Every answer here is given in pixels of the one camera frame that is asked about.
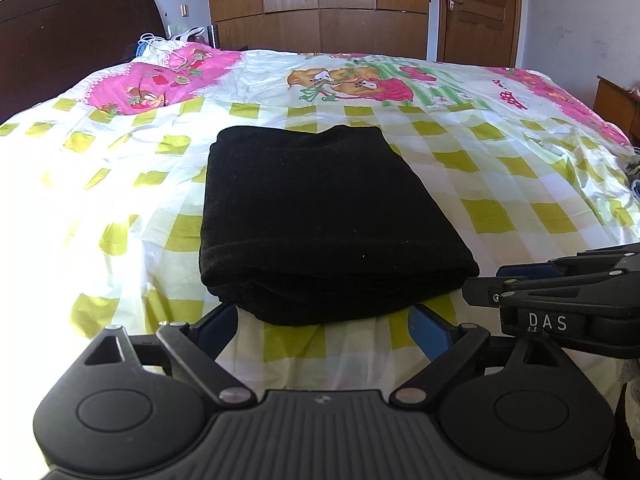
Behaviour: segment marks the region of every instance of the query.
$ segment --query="cartoon animal print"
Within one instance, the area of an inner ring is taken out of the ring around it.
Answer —
[[[328,70],[311,68],[293,70],[287,77],[290,87],[302,86],[300,99],[311,102],[338,99],[375,99],[376,101],[413,101],[414,92],[397,78],[382,78],[373,66]]]
[[[135,110],[140,110],[140,108],[158,108],[164,104],[163,95],[157,96],[137,86],[128,87],[127,95],[130,97],[129,105]]]
[[[305,56],[307,59],[311,59],[312,57],[319,56],[329,56],[334,59],[358,59],[359,57],[367,57],[369,54],[323,54],[322,52],[303,52],[302,56]]]

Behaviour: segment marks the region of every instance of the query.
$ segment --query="black cloth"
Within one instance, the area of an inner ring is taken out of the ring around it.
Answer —
[[[271,324],[394,312],[478,265],[377,127],[321,134],[233,126],[211,145],[200,273]]]

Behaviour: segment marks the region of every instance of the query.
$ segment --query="metal screw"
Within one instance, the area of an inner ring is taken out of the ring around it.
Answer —
[[[251,399],[251,392],[240,386],[233,386],[222,390],[219,394],[220,400],[227,404],[242,404]]]
[[[420,388],[402,388],[396,391],[396,400],[403,404],[420,404],[427,398],[427,393]]]

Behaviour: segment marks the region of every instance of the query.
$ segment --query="white cable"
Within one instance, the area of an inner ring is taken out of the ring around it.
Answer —
[[[151,32],[146,32],[145,34],[143,34],[142,36],[140,36],[140,41],[138,42],[138,44],[140,43],[146,43],[148,44],[148,46],[159,50],[160,52],[167,52],[169,54],[175,54],[177,57],[179,57],[183,63],[180,66],[174,67],[174,70],[180,70],[181,68],[187,66],[189,64],[189,60],[187,58],[185,58],[182,54],[178,54],[177,52],[175,52],[174,50],[171,49],[166,49],[166,48],[160,48],[157,45],[154,45],[155,42],[157,41],[166,41],[165,38],[160,38],[159,36],[156,36],[155,34],[152,34]]]

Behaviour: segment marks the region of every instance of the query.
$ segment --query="wooden wardrobe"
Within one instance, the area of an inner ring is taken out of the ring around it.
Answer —
[[[220,47],[424,59],[429,0],[209,0]]]

